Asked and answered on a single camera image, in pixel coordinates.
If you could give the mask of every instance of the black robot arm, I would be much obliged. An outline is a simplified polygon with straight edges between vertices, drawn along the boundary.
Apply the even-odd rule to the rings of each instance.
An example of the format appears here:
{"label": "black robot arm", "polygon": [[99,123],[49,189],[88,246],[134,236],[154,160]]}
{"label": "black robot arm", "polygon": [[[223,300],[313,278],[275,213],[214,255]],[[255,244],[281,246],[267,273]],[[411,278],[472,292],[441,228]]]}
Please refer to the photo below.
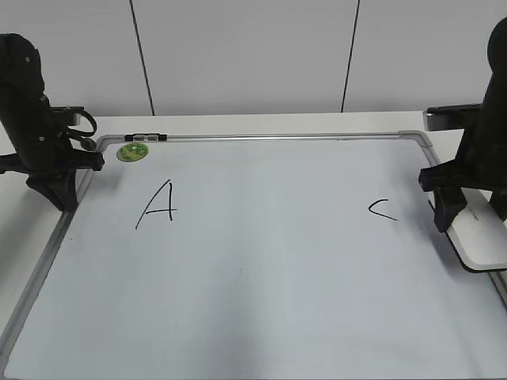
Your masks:
{"label": "black robot arm", "polygon": [[82,108],[93,132],[70,129],[62,120],[69,109],[51,108],[44,95],[40,55],[17,34],[0,35],[0,122],[16,150],[0,156],[0,173],[14,171],[29,175],[26,184],[46,196],[61,211],[78,206],[75,191],[77,169],[101,170],[102,154],[74,149],[70,139],[86,150],[94,150],[90,136],[95,120]]}
{"label": "black robot arm", "polygon": [[477,124],[465,128],[454,160],[419,175],[422,189],[434,193],[440,232],[467,205],[461,188],[492,191],[491,206],[507,218],[507,18],[491,33],[487,54],[493,73]]}

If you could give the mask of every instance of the white table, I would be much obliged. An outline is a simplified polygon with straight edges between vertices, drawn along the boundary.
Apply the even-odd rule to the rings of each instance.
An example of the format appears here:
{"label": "white table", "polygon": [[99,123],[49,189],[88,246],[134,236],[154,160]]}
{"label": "white table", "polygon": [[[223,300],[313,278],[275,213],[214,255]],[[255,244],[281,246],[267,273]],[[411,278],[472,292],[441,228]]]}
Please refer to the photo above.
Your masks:
{"label": "white table", "polygon": [[[99,117],[97,123],[98,135],[147,132],[169,135],[368,133],[425,129],[422,112]],[[427,134],[441,161],[453,158],[461,131]],[[0,154],[12,152],[13,147],[0,128]],[[25,180],[25,175],[17,173],[0,177],[0,334],[60,216],[43,196],[26,187]]]}

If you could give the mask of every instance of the white wall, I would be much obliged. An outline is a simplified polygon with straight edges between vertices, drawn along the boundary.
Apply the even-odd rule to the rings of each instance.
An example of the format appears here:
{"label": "white wall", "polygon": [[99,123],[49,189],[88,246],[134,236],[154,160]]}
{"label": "white wall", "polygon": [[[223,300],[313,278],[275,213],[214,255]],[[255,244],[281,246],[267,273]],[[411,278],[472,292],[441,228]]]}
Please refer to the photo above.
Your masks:
{"label": "white wall", "polygon": [[506,0],[363,0],[345,111],[481,103]]}
{"label": "white wall", "polygon": [[139,0],[157,115],[339,112],[356,0]]}
{"label": "white wall", "polygon": [[[339,112],[357,0],[133,0],[158,115]],[[507,0],[362,0],[345,111],[482,100]],[[128,0],[0,0],[54,105],[149,115]]]}

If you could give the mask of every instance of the green sticker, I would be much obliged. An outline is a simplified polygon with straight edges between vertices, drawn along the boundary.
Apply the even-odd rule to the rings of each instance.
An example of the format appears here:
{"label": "green sticker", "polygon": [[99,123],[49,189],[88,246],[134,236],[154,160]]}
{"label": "green sticker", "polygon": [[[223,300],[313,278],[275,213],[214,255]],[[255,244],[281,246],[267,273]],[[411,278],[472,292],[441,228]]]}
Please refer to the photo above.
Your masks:
{"label": "green sticker", "polygon": [[148,146],[141,142],[133,142],[122,146],[117,152],[116,157],[123,162],[135,162],[148,155]]}

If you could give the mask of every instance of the whiteboard surface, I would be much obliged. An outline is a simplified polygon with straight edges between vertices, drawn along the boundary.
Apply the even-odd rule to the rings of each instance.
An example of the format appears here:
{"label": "whiteboard surface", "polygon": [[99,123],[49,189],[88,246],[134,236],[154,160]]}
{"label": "whiteboard surface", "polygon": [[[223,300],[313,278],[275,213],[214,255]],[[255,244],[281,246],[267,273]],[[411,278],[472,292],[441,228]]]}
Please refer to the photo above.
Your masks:
{"label": "whiteboard surface", "polygon": [[[507,375],[507,316],[465,272],[409,140],[151,144],[105,152],[6,377]],[[171,179],[168,212],[144,215]],[[375,211],[368,206],[389,199]],[[148,211],[167,208],[166,186]]]}

